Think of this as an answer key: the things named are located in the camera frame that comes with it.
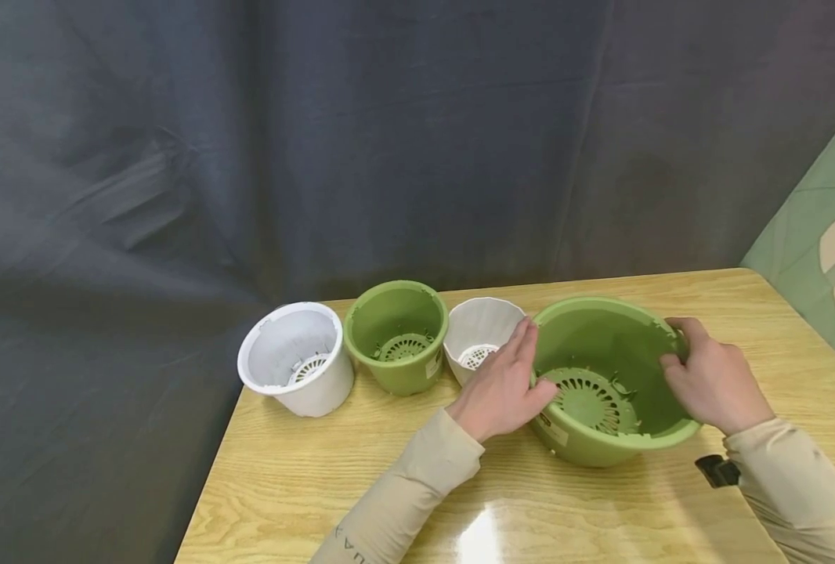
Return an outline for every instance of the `black clip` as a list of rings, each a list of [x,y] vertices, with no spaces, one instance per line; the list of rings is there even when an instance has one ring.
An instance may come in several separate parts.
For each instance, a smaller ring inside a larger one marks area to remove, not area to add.
[[[696,467],[700,469],[713,489],[737,486],[739,483],[740,470],[737,465],[732,461],[726,461],[721,455],[710,454],[702,457],[696,462]]]

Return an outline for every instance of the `wooden table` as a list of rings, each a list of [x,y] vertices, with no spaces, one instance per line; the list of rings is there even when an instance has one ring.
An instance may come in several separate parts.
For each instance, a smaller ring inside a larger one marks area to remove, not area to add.
[[[748,269],[443,292],[450,308],[496,296],[531,315],[574,295],[702,319],[743,349],[779,415],[835,461],[835,352]],[[351,303],[329,305],[341,316]],[[458,391],[447,372],[429,392],[393,397],[359,370],[342,407],[309,420],[244,390],[176,562],[307,562]],[[439,506],[405,562],[784,562],[739,491],[710,489],[694,467],[714,452],[721,437],[707,428],[618,468],[577,468],[520,429],[489,441],[483,469]]]

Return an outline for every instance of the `label sticker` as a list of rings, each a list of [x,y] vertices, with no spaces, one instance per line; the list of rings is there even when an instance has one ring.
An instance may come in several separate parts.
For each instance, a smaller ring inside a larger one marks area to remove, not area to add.
[[[438,350],[436,351],[436,355],[433,359],[427,363],[427,366],[424,369],[427,370],[427,378],[433,378],[433,375],[436,374],[436,371],[439,370],[439,363],[443,360],[443,351]]]
[[[552,421],[549,421],[549,417],[544,414],[537,415],[537,422],[540,423],[540,428],[543,429],[543,432],[552,437],[555,442],[558,442],[562,446],[568,444],[568,432],[565,429],[553,425]]]

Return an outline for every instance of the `hand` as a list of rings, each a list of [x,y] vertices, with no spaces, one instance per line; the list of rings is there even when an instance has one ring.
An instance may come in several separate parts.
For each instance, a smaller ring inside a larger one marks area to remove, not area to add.
[[[530,387],[536,354],[537,326],[524,318],[508,343],[483,361],[446,411],[479,443],[515,431],[540,414],[558,393],[549,380],[537,380],[536,387]]]
[[[684,332],[690,357],[686,365],[677,355],[662,356],[660,362],[674,397],[694,419],[719,428],[726,436],[774,419],[740,349],[709,337],[698,320],[666,321]]]

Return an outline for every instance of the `sleeve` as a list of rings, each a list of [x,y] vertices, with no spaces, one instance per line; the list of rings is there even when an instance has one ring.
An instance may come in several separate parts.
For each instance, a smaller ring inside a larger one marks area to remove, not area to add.
[[[835,562],[835,468],[813,439],[766,421],[725,439],[740,491],[790,562]]]
[[[436,505],[477,473],[483,451],[446,410],[438,411],[330,532],[311,563],[398,563]]]

